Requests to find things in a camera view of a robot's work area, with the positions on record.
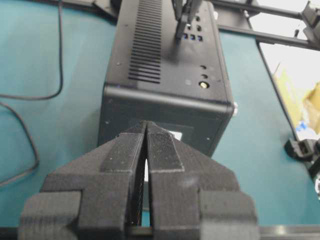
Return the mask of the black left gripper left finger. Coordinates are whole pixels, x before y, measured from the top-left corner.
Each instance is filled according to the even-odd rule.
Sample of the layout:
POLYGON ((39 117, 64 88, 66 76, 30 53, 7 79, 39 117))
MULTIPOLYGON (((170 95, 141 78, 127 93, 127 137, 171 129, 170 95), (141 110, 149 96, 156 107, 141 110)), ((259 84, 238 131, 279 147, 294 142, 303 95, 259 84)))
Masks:
POLYGON ((20 240, 123 240, 142 218, 145 122, 57 168, 24 204, 20 240))

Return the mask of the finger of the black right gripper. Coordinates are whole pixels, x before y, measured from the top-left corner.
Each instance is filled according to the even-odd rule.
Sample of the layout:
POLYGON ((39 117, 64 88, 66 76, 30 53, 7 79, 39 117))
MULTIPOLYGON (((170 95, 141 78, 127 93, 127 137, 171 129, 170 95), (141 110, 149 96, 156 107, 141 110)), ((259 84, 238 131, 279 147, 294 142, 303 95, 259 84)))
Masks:
POLYGON ((185 0, 172 0, 172 7, 174 10, 175 19, 177 21, 180 21, 182 16, 184 16, 185 13, 185 0))
POLYGON ((187 23, 191 24, 199 7, 202 4, 202 0, 188 0, 187 1, 187 23))

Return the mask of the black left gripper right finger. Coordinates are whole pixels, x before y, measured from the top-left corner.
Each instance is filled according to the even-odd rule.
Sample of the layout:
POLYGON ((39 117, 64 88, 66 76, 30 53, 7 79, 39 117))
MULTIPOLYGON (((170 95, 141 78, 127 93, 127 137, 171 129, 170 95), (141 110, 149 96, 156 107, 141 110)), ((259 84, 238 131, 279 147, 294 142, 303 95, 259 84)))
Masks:
POLYGON ((149 197, 156 240, 257 240, 255 204, 234 172, 149 122, 149 197))

